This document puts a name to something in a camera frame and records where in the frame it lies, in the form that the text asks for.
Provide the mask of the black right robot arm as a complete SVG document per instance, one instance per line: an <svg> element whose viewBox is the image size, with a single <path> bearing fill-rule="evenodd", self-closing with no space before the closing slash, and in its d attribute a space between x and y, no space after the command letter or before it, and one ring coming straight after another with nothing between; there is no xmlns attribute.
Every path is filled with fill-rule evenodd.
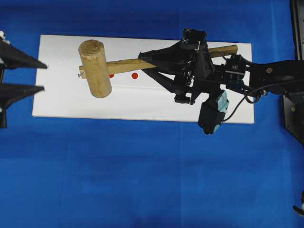
<svg viewBox="0 0 304 228"><path fill-rule="evenodd" d="M293 103L304 101L303 61L257 64L230 54L225 64L215 65L211 56L222 57L224 52L209 51L206 37L205 31L185 28L176 44L140 53L140 60L154 66L144 72L174 93L175 101L182 104L192 105L200 94L216 93L221 85L256 99L271 92L285 95Z"/></svg>

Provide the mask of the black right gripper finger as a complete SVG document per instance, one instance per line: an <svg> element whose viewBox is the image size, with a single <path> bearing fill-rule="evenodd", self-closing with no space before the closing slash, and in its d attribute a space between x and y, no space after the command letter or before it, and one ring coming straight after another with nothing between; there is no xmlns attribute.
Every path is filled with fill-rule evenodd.
<svg viewBox="0 0 304 228"><path fill-rule="evenodd" d="M186 85L186 79L182 75L175 75L172 80L154 68L146 69L146 74L170 93L182 95L190 92L190 87Z"/></svg>
<svg viewBox="0 0 304 228"><path fill-rule="evenodd" d="M141 52L138 58L161 70L186 70L196 55L194 49L185 49L179 41L167 48Z"/></svg>

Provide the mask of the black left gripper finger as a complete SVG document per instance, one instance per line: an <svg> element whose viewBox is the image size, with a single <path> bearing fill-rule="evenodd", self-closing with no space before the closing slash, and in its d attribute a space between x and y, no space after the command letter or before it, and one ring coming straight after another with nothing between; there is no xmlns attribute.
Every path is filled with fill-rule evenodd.
<svg viewBox="0 0 304 228"><path fill-rule="evenodd" d="M4 40L0 41L0 63L6 69L16 68L41 68L47 69L47 65L32 56L18 50Z"/></svg>
<svg viewBox="0 0 304 228"><path fill-rule="evenodd" d="M44 91L43 86L1 83L0 108L7 110L13 103L40 91Z"/></svg>

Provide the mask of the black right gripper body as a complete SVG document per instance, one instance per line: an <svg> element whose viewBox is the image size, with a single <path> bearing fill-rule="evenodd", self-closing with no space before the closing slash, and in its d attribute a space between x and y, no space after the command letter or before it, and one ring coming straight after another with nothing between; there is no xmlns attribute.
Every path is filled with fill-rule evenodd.
<svg viewBox="0 0 304 228"><path fill-rule="evenodd" d="M185 53L186 64L182 68L183 76L176 76L185 88L174 100L181 104L195 104L195 100L202 93L210 92L211 83L205 82L207 77L214 73L208 45L207 33L192 28L183 30L183 37L179 48Z"/></svg>

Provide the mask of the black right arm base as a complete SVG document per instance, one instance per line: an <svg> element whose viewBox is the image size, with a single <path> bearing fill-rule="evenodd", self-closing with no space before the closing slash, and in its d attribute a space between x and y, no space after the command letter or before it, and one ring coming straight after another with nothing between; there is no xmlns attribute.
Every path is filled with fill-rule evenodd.
<svg viewBox="0 0 304 228"><path fill-rule="evenodd" d="M304 78L304 2L290 1L295 64L290 69L295 79ZM301 144L304 143L304 83L298 82L294 92L283 96L285 128Z"/></svg>

